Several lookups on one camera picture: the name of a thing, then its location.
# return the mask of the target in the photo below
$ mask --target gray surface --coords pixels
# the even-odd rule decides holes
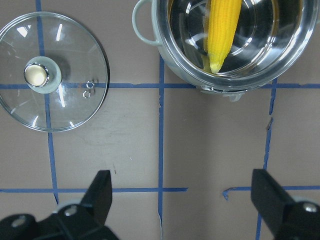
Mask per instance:
[[[131,26],[135,0],[42,0],[42,9],[83,23],[99,39],[110,63],[112,83],[158,83],[159,53],[141,42]],[[35,12],[34,0],[2,0],[0,25]],[[151,38],[148,7],[139,18]],[[278,83],[320,84],[319,29],[299,61]],[[167,67],[165,83],[184,83]],[[52,134],[58,188],[87,188],[96,172],[110,169],[114,188],[157,188],[159,108],[163,118],[163,187],[188,188],[163,193],[164,240],[256,238],[258,213],[248,187],[253,168],[262,168],[271,116],[270,89],[246,93],[239,102],[196,89],[110,88],[101,109],[86,124]],[[268,169],[284,186],[319,182],[319,89],[276,90]],[[0,190],[51,189],[48,134],[30,130],[0,109]],[[291,191],[320,202],[320,191]],[[60,193],[59,201],[82,193]],[[52,193],[0,192],[0,219],[29,212],[38,220],[56,204]],[[113,194],[107,224],[123,240],[157,240],[157,192]],[[264,224],[261,240],[272,236]]]

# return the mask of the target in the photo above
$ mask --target corn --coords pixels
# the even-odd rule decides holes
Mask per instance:
[[[211,1],[211,6],[206,47],[211,72],[216,74],[220,71],[234,41],[242,0],[208,1]]]

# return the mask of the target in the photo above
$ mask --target metal pot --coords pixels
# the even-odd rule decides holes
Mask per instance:
[[[243,0],[231,51],[219,73],[205,70],[203,42],[208,0],[140,0],[132,13],[136,35],[157,46],[169,68],[206,93],[237,101],[286,71],[305,49],[318,17],[319,0]],[[137,26],[137,14],[151,4],[155,40]]]

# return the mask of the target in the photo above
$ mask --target lid knob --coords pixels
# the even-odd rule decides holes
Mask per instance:
[[[49,81],[48,69],[39,63],[30,63],[24,69],[24,79],[33,87],[41,88]]]

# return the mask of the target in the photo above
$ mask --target glass lid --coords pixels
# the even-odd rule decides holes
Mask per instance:
[[[107,93],[107,57],[91,33],[51,12],[20,16],[0,31],[0,104],[45,132],[76,128]]]

